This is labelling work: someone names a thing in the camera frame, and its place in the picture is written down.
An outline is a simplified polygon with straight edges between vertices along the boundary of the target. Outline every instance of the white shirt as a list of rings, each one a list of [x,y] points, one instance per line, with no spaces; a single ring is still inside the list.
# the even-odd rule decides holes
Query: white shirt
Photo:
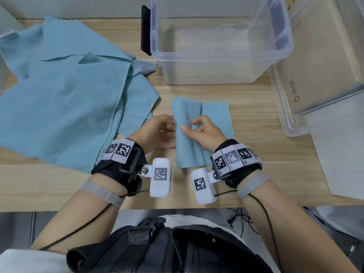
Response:
[[[243,241],[231,229],[221,227],[209,220],[194,216],[179,214],[162,216],[166,218],[166,227],[207,225],[218,227]],[[8,249],[0,255],[0,273],[72,273],[67,266],[66,256],[63,254],[39,250]]]

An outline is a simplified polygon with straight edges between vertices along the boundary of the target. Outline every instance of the person's right arm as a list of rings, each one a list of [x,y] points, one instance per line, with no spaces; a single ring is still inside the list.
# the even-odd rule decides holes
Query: person's right arm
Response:
[[[192,124],[202,125],[197,131],[182,126],[182,132],[213,152],[227,140],[207,116],[196,118]],[[259,169],[247,176],[239,184],[238,189],[258,171]],[[359,272],[330,236],[272,180],[265,182],[251,194],[261,201],[268,212],[283,272]],[[271,231],[262,207],[250,196],[245,197],[242,202],[278,265]]]

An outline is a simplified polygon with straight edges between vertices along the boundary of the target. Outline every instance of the gray arm band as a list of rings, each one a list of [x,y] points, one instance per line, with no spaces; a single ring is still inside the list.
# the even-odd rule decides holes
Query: gray arm band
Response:
[[[267,182],[270,178],[264,174],[264,172],[260,171],[256,175],[254,175],[248,183],[246,183],[242,188],[238,190],[238,195],[241,199],[248,196],[249,193],[254,191],[257,187]]]
[[[92,183],[90,181],[86,181],[82,185],[81,189],[83,189],[85,191],[89,191],[92,194],[98,195],[103,200],[116,206],[118,209],[120,209],[121,205],[123,204],[123,202],[125,200],[125,197],[120,198],[116,194],[113,194],[112,192],[108,191],[107,189],[105,189],[95,183]]]

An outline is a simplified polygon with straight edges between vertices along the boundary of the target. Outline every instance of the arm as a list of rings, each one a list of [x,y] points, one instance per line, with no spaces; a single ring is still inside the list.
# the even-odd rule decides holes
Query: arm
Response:
[[[213,152],[227,140],[207,116],[194,119],[192,124],[202,125],[196,131],[181,126],[182,132]],[[248,175],[238,189],[258,171]],[[283,272],[359,272],[330,236],[273,181],[265,182],[251,194],[264,205],[270,217]],[[251,196],[245,197],[242,202],[278,265],[271,230],[262,207]]]
[[[128,138],[137,142],[147,154],[156,148],[175,147],[174,143],[168,142],[170,138],[175,136],[174,131],[173,117],[164,114],[151,118]],[[127,194],[123,185],[105,175],[96,173],[89,178],[89,181],[118,196]],[[73,232],[90,221],[107,205],[108,203],[99,196],[85,190],[79,190],[43,229],[31,249],[41,249]],[[48,251],[66,254],[70,248],[102,242],[111,234],[118,212],[119,209],[111,205],[93,223],[52,246]]]

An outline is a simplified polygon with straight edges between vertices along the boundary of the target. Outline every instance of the person's right hand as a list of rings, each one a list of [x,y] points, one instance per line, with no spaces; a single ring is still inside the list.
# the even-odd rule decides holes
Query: person's right hand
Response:
[[[207,116],[199,116],[192,121],[193,125],[202,123],[197,130],[192,130],[188,126],[181,126],[182,132],[191,139],[197,141],[206,149],[215,152],[223,142],[227,140],[224,133],[214,125]]]

